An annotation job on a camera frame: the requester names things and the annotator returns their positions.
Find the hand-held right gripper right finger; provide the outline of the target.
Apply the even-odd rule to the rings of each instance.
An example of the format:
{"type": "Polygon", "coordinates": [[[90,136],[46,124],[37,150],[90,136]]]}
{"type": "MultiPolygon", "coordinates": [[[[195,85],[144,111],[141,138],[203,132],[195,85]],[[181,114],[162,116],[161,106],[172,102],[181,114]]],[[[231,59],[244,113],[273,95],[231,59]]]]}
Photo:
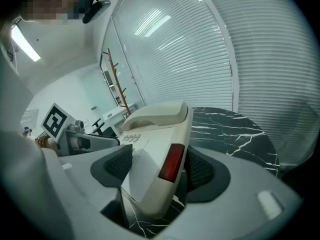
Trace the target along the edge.
{"type": "Polygon", "coordinates": [[[192,185],[186,208],[157,239],[269,240],[301,206],[294,190],[256,163],[189,147],[186,170],[199,162],[213,172],[192,185]]]}

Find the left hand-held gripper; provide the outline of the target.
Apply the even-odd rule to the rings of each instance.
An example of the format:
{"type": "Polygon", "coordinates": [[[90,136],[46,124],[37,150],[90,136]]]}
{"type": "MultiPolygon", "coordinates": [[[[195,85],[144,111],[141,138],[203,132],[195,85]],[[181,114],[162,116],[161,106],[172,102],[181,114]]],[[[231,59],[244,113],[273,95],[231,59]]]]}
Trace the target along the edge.
{"type": "Polygon", "coordinates": [[[42,124],[40,147],[53,150],[58,157],[100,151],[120,145],[116,137],[85,134],[84,122],[74,119],[54,103],[42,124]]]}

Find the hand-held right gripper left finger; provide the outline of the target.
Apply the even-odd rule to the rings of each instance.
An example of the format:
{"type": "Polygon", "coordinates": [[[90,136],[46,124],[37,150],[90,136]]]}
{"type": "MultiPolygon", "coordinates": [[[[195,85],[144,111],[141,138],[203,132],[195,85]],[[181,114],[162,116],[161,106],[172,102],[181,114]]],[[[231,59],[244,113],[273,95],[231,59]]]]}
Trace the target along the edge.
{"type": "Polygon", "coordinates": [[[86,154],[57,157],[43,148],[46,169],[70,222],[75,240],[139,240],[129,231],[121,192],[132,148],[120,145],[86,154]]]}

